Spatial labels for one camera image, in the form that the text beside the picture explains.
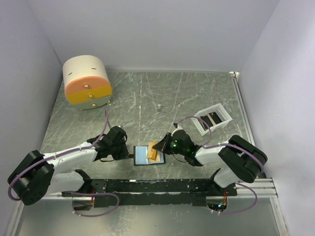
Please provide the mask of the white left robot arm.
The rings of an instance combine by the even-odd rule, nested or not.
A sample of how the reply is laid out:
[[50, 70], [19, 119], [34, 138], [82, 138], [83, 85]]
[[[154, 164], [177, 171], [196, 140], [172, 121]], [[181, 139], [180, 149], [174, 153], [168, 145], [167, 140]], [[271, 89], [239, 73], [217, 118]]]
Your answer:
[[9, 176], [8, 196], [13, 201], [22, 201], [26, 206], [58, 192], [89, 196], [93, 193], [92, 179], [81, 169], [70, 169], [103, 161], [107, 157], [115, 161], [128, 159], [126, 141], [126, 132], [114, 126], [108, 133], [73, 148], [45, 154], [38, 150], [31, 151]]

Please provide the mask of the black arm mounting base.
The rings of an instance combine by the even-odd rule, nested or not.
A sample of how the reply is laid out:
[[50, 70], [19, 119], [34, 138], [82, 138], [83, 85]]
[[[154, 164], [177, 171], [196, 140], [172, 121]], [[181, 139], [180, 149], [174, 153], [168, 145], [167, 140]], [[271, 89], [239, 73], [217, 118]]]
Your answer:
[[180, 205], [203, 207], [206, 199], [224, 193], [236, 196], [235, 184], [226, 188], [217, 186], [210, 178], [195, 179], [92, 179], [79, 193], [113, 193], [121, 206]]

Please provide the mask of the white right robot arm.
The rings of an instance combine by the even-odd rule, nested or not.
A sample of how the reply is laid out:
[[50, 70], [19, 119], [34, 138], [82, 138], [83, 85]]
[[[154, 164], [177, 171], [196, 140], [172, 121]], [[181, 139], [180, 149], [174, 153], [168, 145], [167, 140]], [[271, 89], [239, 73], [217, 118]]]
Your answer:
[[196, 167], [224, 163], [224, 168], [217, 170], [209, 183], [209, 191], [216, 196], [238, 181], [253, 183], [264, 172], [264, 165], [268, 161], [263, 151], [238, 135], [233, 135], [224, 143], [202, 146], [195, 144], [182, 129], [167, 133], [152, 149], [166, 155], [179, 154]]

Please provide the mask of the gold VIP card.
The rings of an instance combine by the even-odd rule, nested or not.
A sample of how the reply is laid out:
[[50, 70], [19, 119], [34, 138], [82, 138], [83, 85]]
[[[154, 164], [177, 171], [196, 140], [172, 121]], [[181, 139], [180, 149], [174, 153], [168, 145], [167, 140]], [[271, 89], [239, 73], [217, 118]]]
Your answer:
[[149, 142], [148, 144], [148, 150], [146, 158], [149, 162], [157, 162], [158, 161], [158, 153], [157, 150], [154, 150], [152, 147], [153, 145], [157, 144], [157, 142]]

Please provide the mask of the black leather card holder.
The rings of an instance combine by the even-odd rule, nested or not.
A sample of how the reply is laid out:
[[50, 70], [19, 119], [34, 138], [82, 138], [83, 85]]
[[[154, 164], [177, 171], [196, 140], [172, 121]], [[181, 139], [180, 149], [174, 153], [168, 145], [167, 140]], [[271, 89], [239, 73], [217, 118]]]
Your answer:
[[134, 166], [161, 165], [166, 163], [165, 154], [149, 150], [148, 146], [133, 147]]

